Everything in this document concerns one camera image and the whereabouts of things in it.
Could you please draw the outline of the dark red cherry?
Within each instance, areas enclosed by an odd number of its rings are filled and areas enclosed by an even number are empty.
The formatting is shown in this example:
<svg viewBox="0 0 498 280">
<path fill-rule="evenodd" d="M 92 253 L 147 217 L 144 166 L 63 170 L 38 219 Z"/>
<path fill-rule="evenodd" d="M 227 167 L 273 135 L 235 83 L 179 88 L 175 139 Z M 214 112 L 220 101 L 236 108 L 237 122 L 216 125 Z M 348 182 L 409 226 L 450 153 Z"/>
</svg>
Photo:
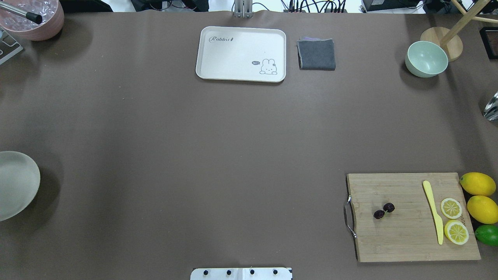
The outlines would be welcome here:
<svg viewBox="0 0 498 280">
<path fill-rule="evenodd" d="M 392 203 L 386 203 L 384 204 L 383 206 L 383 211 L 387 212 L 387 213 L 391 213 L 395 210 L 395 206 L 394 204 Z"/>
<path fill-rule="evenodd" d="M 383 218 L 383 217 L 384 217 L 384 215 L 385 215 L 385 211 L 384 211 L 384 210 L 377 210 L 377 211 L 375 211 L 375 212 L 373 213 L 373 217 L 374 217 L 375 219 L 381 219 L 381 218 Z"/>
</svg>

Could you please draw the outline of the white rabbit tray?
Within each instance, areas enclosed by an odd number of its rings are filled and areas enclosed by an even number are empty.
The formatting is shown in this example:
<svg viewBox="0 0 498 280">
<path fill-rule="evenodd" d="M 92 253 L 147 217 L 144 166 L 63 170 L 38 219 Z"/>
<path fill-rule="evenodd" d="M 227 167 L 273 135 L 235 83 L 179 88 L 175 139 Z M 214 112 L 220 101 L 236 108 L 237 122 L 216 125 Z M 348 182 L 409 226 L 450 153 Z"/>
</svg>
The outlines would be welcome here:
<svg viewBox="0 0 498 280">
<path fill-rule="evenodd" d="M 207 26 L 201 30 L 195 72 L 210 80 L 282 82 L 286 50 L 282 30 Z"/>
</svg>

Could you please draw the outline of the folded grey cloth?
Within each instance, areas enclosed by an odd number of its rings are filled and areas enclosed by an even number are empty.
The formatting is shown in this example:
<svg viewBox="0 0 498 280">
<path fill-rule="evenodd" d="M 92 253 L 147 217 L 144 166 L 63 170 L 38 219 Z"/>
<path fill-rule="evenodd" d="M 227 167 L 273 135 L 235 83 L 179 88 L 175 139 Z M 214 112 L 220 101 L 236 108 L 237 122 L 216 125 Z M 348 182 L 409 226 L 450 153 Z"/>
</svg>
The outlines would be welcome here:
<svg viewBox="0 0 498 280">
<path fill-rule="evenodd" d="M 336 69 L 335 43 L 333 39 L 304 37 L 297 41 L 299 66 L 305 70 Z"/>
</svg>

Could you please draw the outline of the bamboo cutting board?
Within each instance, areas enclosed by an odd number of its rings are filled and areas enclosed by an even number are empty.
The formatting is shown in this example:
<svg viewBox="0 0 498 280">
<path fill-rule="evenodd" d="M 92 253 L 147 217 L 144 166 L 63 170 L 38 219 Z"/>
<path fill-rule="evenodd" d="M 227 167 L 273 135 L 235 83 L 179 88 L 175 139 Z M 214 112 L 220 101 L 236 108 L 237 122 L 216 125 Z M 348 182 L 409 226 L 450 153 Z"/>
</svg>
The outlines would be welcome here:
<svg viewBox="0 0 498 280">
<path fill-rule="evenodd" d="M 444 238 L 439 245 L 422 181 L 431 183 L 436 209 L 445 198 L 458 200 L 462 205 L 459 221 L 468 229 L 464 245 L 456 245 Z M 360 263 L 463 261 L 481 259 L 466 209 L 463 190 L 457 173 L 349 173 L 347 203 L 352 210 L 356 258 Z M 395 210 L 381 219 L 373 214 L 392 203 Z"/>
</svg>

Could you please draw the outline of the lemon half upper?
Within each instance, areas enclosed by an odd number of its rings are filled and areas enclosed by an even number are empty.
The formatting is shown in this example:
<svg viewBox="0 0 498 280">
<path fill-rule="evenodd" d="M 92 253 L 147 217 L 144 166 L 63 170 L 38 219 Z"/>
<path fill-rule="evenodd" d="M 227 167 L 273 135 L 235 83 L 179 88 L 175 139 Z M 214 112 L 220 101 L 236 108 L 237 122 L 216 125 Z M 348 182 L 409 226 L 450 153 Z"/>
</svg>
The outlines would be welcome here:
<svg viewBox="0 0 498 280">
<path fill-rule="evenodd" d="M 440 203 L 442 214 L 448 219 L 458 219 L 462 216 L 462 206 L 458 200 L 445 198 Z"/>
</svg>

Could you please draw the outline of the lemon half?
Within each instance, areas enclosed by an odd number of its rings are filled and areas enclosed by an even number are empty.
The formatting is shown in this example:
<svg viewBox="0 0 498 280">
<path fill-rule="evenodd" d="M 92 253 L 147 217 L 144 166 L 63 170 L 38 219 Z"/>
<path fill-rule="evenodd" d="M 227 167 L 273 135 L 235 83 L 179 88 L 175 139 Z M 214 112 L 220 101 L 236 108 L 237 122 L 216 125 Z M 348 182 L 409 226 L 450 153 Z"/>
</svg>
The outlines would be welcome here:
<svg viewBox="0 0 498 280">
<path fill-rule="evenodd" d="M 445 198 L 440 203 L 442 214 L 448 219 L 458 219 L 462 216 L 462 206 L 458 200 Z"/>
<path fill-rule="evenodd" d="M 469 234 L 468 229 L 459 220 L 451 219 L 444 225 L 444 234 L 446 238 L 456 245 L 464 245 L 467 243 Z"/>
</svg>

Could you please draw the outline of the lemon half lower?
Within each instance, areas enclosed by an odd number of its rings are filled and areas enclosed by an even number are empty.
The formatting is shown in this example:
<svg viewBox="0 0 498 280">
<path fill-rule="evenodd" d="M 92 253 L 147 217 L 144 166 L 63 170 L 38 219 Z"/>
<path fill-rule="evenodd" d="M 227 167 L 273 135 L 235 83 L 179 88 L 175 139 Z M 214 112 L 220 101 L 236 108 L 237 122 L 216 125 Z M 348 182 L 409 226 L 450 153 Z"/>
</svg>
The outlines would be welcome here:
<svg viewBox="0 0 498 280">
<path fill-rule="evenodd" d="M 469 234 L 468 229 L 459 220 L 451 219 L 444 225 L 444 234 L 446 238 L 456 245 L 464 245 L 467 243 Z"/>
</svg>

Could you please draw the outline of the grey white plate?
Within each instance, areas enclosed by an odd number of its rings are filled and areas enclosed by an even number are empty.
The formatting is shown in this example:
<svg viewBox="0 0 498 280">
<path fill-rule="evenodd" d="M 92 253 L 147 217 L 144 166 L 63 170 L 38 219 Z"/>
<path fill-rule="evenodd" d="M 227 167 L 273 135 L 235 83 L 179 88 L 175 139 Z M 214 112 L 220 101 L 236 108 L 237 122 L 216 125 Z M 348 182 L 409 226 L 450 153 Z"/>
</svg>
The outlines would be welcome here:
<svg viewBox="0 0 498 280">
<path fill-rule="evenodd" d="M 23 211 L 36 196 L 40 186 L 36 162 L 18 151 L 0 153 L 0 221 Z"/>
</svg>

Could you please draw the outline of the whole lemon near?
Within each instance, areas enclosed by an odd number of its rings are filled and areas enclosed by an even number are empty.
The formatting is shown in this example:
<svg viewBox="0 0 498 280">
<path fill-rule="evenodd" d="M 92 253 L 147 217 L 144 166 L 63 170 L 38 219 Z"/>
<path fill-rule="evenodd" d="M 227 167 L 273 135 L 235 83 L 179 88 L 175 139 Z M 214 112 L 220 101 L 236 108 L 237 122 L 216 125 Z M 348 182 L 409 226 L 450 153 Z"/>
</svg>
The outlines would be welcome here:
<svg viewBox="0 0 498 280">
<path fill-rule="evenodd" d="M 462 188 L 471 195 L 491 196 L 496 191 L 495 181 L 487 174 L 469 172 L 459 178 Z"/>
</svg>

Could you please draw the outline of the whole lemon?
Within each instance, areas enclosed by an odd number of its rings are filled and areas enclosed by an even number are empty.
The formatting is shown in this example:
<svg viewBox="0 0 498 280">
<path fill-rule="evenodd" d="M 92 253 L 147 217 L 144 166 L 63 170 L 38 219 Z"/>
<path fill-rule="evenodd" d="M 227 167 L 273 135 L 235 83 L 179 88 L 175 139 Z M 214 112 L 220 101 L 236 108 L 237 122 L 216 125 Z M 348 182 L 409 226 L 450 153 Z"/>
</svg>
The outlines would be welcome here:
<svg viewBox="0 0 498 280">
<path fill-rule="evenodd" d="M 491 196 L 496 191 L 495 181 L 487 174 L 469 172 L 459 178 L 462 188 L 471 195 Z"/>
<path fill-rule="evenodd" d="M 483 224 L 495 224 L 498 221 L 498 206 L 487 196 L 472 196 L 468 199 L 466 208 L 475 220 Z"/>
</svg>

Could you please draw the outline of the steel ice scoop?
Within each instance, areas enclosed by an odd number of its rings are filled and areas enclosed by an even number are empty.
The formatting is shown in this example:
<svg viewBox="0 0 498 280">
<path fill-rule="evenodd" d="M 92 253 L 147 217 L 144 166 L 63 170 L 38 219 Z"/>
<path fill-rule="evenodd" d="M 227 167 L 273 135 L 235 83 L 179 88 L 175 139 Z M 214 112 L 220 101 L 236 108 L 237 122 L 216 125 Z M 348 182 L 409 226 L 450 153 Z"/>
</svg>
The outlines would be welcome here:
<svg viewBox="0 0 498 280">
<path fill-rule="evenodd" d="M 498 92 L 496 92 L 484 106 L 482 115 L 490 122 L 498 121 Z"/>
</svg>

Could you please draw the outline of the green lime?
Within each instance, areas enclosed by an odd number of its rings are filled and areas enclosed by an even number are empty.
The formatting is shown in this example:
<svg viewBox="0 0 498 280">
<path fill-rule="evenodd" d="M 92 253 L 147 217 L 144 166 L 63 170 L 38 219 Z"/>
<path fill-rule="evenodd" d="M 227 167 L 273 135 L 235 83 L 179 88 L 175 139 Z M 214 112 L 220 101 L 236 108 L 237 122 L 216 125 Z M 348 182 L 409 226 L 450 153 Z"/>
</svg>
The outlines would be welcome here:
<svg viewBox="0 0 498 280">
<path fill-rule="evenodd" d="M 489 246 L 498 246 L 498 227 L 491 224 L 484 224 L 475 230 L 475 237 L 482 243 Z"/>
</svg>

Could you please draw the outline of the white cup rack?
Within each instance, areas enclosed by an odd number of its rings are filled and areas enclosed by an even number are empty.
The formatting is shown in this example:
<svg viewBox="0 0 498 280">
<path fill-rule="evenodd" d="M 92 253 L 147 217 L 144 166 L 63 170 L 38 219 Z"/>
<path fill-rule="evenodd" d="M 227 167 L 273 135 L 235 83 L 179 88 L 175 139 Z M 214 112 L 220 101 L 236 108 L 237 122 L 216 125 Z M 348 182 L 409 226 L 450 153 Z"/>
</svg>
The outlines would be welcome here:
<svg viewBox="0 0 498 280">
<path fill-rule="evenodd" d="M 0 65 L 7 62 L 24 48 L 2 27 L 0 28 Z"/>
</svg>

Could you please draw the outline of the pink ice bowl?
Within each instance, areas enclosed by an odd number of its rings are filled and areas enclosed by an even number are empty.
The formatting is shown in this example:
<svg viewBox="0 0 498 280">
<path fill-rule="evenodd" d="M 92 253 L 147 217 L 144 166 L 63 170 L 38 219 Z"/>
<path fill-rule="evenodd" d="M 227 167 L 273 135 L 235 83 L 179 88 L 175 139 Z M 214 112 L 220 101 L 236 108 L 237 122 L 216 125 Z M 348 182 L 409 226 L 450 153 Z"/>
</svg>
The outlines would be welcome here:
<svg viewBox="0 0 498 280">
<path fill-rule="evenodd" d="M 2 0 L 0 13 L 4 30 L 31 41 L 51 39 L 64 25 L 58 0 Z"/>
</svg>

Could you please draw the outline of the aluminium frame post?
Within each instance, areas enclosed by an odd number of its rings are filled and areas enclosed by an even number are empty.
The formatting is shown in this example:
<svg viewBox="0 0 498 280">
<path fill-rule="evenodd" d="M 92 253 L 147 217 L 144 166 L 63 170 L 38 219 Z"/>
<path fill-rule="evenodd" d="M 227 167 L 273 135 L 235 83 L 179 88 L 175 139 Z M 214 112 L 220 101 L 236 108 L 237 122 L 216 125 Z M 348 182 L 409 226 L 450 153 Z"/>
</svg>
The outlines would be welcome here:
<svg viewBox="0 0 498 280">
<path fill-rule="evenodd" d="M 253 13 L 252 0 L 235 0 L 233 3 L 233 15 L 235 18 L 252 18 Z"/>
</svg>

